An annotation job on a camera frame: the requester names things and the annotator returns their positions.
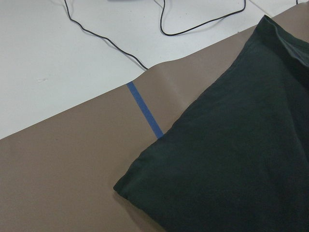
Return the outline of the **black graphic t-shirt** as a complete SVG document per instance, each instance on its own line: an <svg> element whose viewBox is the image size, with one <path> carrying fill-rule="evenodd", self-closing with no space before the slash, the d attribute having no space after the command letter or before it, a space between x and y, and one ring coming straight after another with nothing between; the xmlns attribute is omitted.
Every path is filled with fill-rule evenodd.
<svg viewBox="0 0 309 232"><path fill-rule="evenodd" d="M308 43L264 16L114 190L168 232L308 231Z"/></svg>

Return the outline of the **brown paper table cover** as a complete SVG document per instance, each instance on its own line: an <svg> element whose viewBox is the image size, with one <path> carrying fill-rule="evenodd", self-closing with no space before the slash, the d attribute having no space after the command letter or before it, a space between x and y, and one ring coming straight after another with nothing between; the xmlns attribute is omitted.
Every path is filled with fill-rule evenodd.
<svg viewBox="0 0 309 232"><path fill-rule="evenodd" d="M309 5L271 18L309 43ZM236 60L255 27L0 142L3 232L167 232L114 186Z"/></svg>

